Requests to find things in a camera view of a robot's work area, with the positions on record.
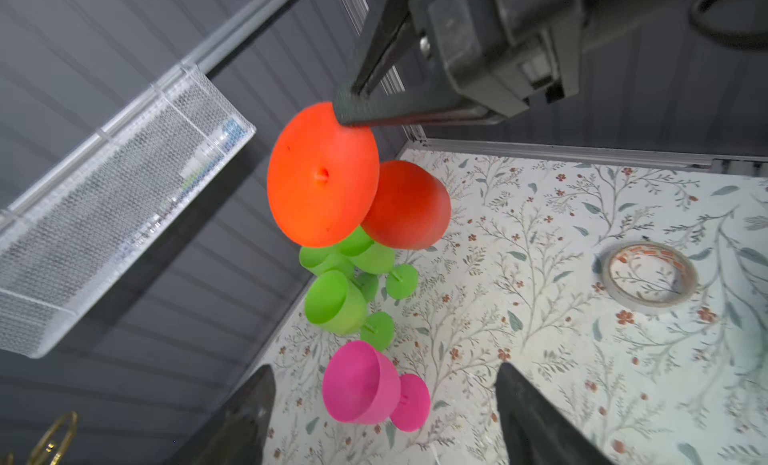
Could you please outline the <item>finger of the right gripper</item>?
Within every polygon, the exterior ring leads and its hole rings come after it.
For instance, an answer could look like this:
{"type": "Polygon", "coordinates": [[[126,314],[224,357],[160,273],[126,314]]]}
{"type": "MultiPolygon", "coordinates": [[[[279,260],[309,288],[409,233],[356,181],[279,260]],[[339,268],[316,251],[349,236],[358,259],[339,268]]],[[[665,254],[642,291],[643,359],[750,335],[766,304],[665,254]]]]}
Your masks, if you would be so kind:
{"type": "Polygon", "coordinates": [[[428,0],[370,0],[333,110],[346,126],[496,123],[500,116],[460,94],[443,69],[428,0]],[[375,95],[388,72],[426,40],[427,77],[416,87],[375,95]]]}

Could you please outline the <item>wooden base wire glass rack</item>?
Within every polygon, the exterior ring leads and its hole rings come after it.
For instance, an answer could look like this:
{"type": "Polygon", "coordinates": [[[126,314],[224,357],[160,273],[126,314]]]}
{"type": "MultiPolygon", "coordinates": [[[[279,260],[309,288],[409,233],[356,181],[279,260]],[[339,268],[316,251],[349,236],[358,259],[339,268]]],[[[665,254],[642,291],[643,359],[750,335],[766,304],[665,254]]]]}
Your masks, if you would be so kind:
{"type": "MultiPolygon", "coordinates": [[[[70,410],[55,418],[30,450],[25,464],[61,464],[77,435],[79,418],[80,416],[75,410],[70,410]],[[63,435],[59,433],[62,428],[66,429],[63,435]]],[[[42,426],[42,423],[26,419],[1,418],[1,430],[34,431],[42,426]]],[[[8,449],[1,457],[1,464],[17,464],[13,448],[8,449]]]]}

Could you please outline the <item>red wine glass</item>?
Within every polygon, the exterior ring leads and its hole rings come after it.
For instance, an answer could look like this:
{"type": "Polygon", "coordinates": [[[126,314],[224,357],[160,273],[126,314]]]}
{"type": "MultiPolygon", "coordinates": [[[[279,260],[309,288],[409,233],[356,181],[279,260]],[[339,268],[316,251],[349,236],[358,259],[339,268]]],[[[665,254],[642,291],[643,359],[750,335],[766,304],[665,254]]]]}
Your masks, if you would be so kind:
{"type": "Polygon", "coordinates": [[[284,127],[267,194],[279,229],[305,247],[332,246],[362,229],[391,248],[426,249],[444,236],[452,214],[440,180],[414,163],[380,160],[372,130],[341,125],[329,102],[284,127]]]}

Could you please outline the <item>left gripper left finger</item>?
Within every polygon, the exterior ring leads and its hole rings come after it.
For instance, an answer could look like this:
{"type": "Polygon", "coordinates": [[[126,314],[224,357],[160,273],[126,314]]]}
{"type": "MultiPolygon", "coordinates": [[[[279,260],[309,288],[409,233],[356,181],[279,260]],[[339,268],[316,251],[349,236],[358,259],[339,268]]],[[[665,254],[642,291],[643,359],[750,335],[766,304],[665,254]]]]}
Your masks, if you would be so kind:
{"type": "Polygon", "coordinates": [[[272,367],[259,367],[166,464],[260,464],[276,398],[272,367]]]}

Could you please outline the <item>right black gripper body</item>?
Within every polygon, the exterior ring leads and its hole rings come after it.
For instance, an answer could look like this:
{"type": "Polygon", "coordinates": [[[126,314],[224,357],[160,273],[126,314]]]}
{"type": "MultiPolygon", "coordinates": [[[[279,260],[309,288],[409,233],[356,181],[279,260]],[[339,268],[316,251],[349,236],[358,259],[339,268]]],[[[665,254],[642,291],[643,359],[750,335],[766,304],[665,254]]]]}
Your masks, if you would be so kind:
{"type": "Polygon", "coordinates": [[[507,119],[580,88],[585,0],[413,0],[416,119],[507,119]]]}

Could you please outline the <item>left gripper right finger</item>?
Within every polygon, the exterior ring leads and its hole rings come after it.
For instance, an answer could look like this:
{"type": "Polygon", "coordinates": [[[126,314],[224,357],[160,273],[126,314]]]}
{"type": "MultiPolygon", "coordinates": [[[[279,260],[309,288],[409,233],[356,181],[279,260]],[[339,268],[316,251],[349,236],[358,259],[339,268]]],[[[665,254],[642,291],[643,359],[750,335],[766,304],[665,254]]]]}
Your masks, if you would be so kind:
{"type": "Polygon", "coordinates": [[[610,462],[512,364],[500,365],[495,394],[510,464],[610,462]]]}

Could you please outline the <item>pink wine glass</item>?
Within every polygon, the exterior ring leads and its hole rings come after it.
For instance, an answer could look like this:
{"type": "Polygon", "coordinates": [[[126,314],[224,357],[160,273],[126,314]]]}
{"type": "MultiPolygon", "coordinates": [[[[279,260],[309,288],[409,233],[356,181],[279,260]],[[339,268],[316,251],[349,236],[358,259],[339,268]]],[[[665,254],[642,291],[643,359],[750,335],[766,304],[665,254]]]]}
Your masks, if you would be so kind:
{"type": "Polygon", "coordinates": [[[389,419],[403,432],[424,426],[431,410],[425,381],[399,374],[391,360],[364,341],[343,345],[323,374],[322,399],[338,422],[376,425],[389,419]]]}

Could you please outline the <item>green wine glass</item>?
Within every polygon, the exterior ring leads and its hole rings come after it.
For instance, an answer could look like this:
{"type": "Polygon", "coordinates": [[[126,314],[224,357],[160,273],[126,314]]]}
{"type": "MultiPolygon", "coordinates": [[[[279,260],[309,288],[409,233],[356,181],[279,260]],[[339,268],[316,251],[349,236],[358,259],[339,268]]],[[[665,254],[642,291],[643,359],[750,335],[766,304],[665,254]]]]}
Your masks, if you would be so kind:
{"type": "Polygon", "coordinates": [[[385,351],[394,340],[392,317],[385,312],[371,313],[362,291],[344,273],[330,270],[311,285],[304,313],[307,320],[321,329],[360,339],[378,351],[385,351]]]}
{"type": "Polygon", "coordinates": [[[359,272],[352,261],[341,253],[339,245],[319,248],[302,246],[299,262],[315,276],[321,276],[327,271],[340,271],[358,287],[367,302],[375,298],[379,286],[378,276],[359,272]]]}
{"type": "Polygon", "coordinates": [[[387,295],[395,300],[413,295],[418,288],[417,269],[397,264],[395,250],[376,242],[360,226],[340,242],[340,252],[363,272],[385,275],[387,295]]]}

